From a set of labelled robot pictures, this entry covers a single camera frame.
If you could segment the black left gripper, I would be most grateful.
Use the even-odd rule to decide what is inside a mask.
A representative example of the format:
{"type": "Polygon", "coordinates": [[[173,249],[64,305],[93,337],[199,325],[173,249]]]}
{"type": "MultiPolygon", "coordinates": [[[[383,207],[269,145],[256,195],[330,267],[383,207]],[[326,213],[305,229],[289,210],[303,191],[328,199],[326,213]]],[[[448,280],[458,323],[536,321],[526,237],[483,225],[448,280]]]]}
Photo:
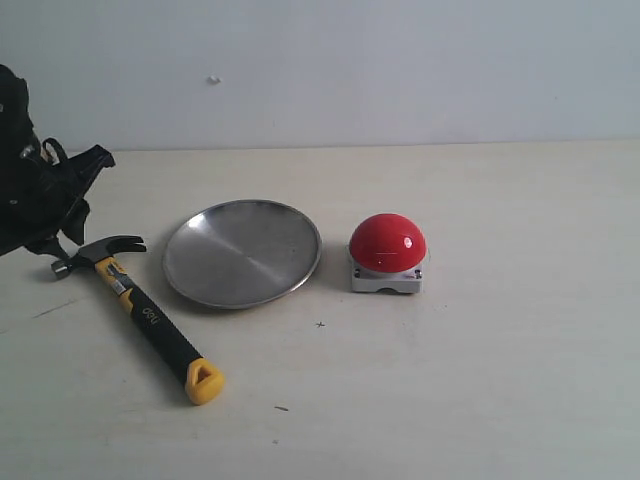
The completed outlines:
{"type": "MultiPolygon", "coordinates": [[[[70,258],[62,232],[78,246],[85,243],[88,202],[80,198],[64,215],[65,193],[56,184],[49,156],[29,116],[27,82],[1,67],[1,253],[25,247],[36,255],[70,258]]],[[[115,166],[100,145],[61,160],[64,183],[73,195],[85,195],[103,169],[115,166]]]]}

